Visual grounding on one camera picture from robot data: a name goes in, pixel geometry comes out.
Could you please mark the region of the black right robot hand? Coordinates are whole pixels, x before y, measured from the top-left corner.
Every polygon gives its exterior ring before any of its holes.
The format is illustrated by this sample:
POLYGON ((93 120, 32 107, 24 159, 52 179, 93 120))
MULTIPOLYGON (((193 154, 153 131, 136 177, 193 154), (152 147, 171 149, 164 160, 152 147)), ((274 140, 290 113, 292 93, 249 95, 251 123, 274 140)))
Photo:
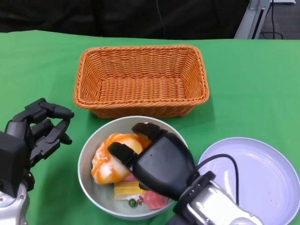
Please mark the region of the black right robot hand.
POLYGON ((116 141, 109 145, 108 151, 144 188, 178 201, 195 169, 190 150, 176 134, 153 123, 137 123, 132 131, 149 142, 140 154, 116 141))

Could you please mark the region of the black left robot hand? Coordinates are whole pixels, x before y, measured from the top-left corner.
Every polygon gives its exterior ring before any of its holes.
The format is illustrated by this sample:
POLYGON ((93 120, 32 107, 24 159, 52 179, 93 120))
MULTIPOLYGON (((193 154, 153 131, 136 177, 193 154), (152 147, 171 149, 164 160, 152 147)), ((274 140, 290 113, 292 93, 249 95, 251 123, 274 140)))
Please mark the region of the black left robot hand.
POLYGON ((29 151, 28 166, 32 168, 53 154, 61 143, 72 143, 66 130, 73 117, 72 110, 40 98, 15 115, 7 123, 5 133, 25 142, 29 151))

